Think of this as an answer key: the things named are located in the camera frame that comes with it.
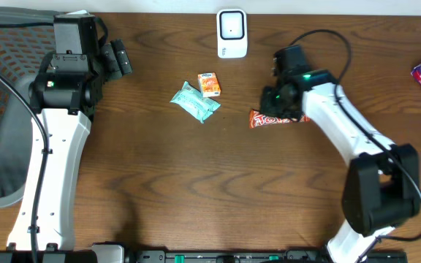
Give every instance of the orange box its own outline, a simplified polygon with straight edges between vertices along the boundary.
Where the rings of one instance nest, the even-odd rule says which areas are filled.
[[[220,85],[216,73],[204,73],[197,76],[203,97],[220,96]]]

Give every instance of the white backdrop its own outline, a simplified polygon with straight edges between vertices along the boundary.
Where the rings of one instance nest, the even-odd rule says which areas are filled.
[[[0,0],[0,7],[89,12],[421,15],[421,0]]]

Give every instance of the teal wrapper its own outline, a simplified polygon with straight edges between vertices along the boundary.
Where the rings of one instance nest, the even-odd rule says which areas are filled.
[[[209,118],[220,107],[220,104],[213,99],[203,98],[202,94],[189,85],[187,81],[184,82],[183,87],[170,103],[180,105],[201,123],[204,123],[205,119]]]

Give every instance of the red wrapper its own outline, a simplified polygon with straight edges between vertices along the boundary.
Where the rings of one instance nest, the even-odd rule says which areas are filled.
[[[306,117],[306,115],[303,115],[301,117],[300,122],[303,121],[310,121],[310,118]],[[249,128],[254,128],[258,126],[264,126],[268,124],[277,124],[277,123],[292,123],[294,121],[290,119],[281,119],[281,118],[275,118],[275,117],[268,117],[264,114],[259,113],[257,110],[251,110],[249,113]]]

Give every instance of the wooden table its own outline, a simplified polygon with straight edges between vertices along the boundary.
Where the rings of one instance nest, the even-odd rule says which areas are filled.
[[[321,246],[344,219],[346,166],[314,122],[249,129],[249,110],[270,76],[273,54],[316,28],[352,43],[344,79],[352,103],[381,132],[421,158],[421,18],[249,15],[249,52],[216,54],[215,15],[99,14],[122,38],[134,74],[104,87],[80,164],[77,248],[105,240],[169,250],[284,250]],[[301,42],[314,68],[337,75],[344,46],[318,34]],[[216,72],[221,107],[205,124],[169,101],[197,74]],[[18,206],[0,209],[0,249]],[[396,235],[415,235],[421,216]],[[421,241],[384,241],[421,262]]]

